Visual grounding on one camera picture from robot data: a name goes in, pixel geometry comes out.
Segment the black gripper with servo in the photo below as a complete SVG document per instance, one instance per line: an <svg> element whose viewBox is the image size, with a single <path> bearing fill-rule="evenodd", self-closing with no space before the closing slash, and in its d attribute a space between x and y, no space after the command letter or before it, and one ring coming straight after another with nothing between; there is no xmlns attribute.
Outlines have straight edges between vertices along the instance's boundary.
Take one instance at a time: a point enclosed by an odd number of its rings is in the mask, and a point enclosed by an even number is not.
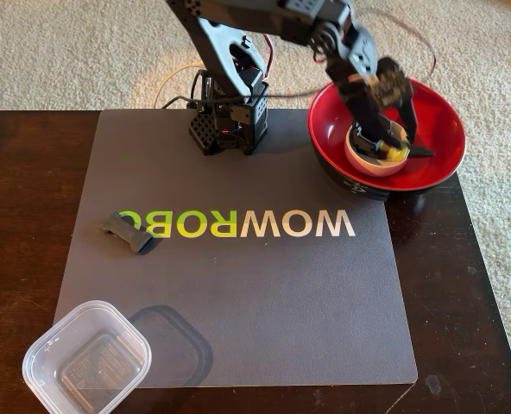
<svg viewBox="0 0 511 414"><path fill-rule="evenodd" d="M357 149L405 150L406 143L401 139L400 130L393 127L389 118L379 114L379 110L368 96L365 83L362 80L349 80L349 76L359 74L360 72L348 60L327 60L327 75L353 119L357 121ZM412 97L402 98L396 104L396 110L407 139L414 143L417 118Z"/></svg>

